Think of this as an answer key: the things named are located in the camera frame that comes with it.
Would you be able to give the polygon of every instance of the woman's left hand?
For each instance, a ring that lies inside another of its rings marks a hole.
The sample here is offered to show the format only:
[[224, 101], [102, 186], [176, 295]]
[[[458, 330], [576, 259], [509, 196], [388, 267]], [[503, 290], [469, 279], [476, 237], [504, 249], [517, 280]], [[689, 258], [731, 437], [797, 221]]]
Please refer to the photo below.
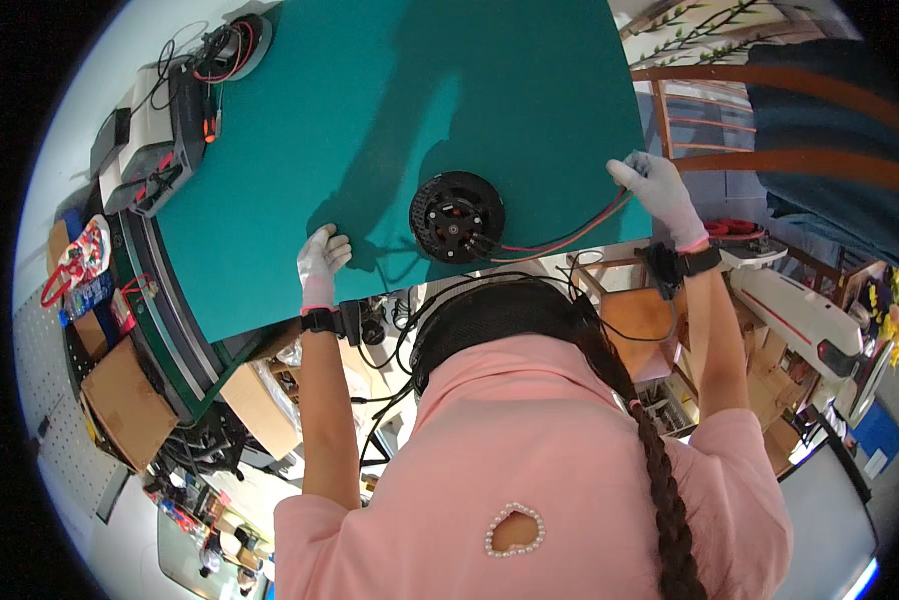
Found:
[[333, 306], [336, 294], [333, 277], [352, 258], [348, 236], [335, 233], [335, 224], [321, 226], [306, 240], [296, 257], [303, 311]]

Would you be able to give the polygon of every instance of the metal hub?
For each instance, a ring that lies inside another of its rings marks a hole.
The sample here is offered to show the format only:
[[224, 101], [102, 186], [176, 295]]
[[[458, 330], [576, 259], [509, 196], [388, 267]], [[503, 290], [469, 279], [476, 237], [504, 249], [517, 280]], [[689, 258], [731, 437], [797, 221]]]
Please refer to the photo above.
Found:
[[441, 262], [484, 257], [502, 237], [502, 200], [483, 178], [465, 171], [439, 174], [410, 204], [410, 227], [423, 251]]

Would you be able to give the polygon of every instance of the water bottle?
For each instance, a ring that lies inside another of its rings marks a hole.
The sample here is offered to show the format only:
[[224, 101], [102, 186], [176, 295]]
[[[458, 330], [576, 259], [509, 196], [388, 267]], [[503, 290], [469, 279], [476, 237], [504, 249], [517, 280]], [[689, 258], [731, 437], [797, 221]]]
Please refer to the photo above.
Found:
[[62, 310], [59, 311], [59, 322], [65, 328], [92, 310], [94, 306], [112, 298], [115, 287], [112, 274], [104, 270], [93, 279], [66, 290], [65, 301]]

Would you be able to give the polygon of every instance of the red-and-white machine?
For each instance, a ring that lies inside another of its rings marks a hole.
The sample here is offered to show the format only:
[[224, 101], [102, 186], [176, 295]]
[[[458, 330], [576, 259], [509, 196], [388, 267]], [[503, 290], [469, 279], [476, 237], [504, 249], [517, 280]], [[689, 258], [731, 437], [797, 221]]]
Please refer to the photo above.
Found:
[[[835, 409], [850, 426], [858, 425], [873, 402], [892, 348], [886, 344], [873, 356], [865, 354], [853, 318], [828, 298], [765, 268], [786, 256], [785, 246], [761, 238], [749, 244], [723, 244], [720, 251], [732, 268], [733, 293], [819, 372], [835, 390]], [[814, 403], [822, 409], [829, 398], [817, 397]]]

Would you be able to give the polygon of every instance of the teal tabletop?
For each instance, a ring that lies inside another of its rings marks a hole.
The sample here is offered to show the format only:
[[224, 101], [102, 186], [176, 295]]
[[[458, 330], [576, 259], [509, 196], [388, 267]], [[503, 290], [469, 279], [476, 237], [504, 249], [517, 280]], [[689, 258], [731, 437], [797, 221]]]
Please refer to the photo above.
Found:
[[[353, 258], [336, 301], [488, 266], [419, 250], [408, 207], [444, 171], [499, 191], [503, 243], [565, 234], [618, 188], [604, 164], [643, 147], [605, 0], [294, 0], [224, 83], [222, 133], [156, 216], [179, 285], [217, 341], [299, 314], [296, 255], [336, 223]], [[650, 234], [637, 201], [564, 251]]]

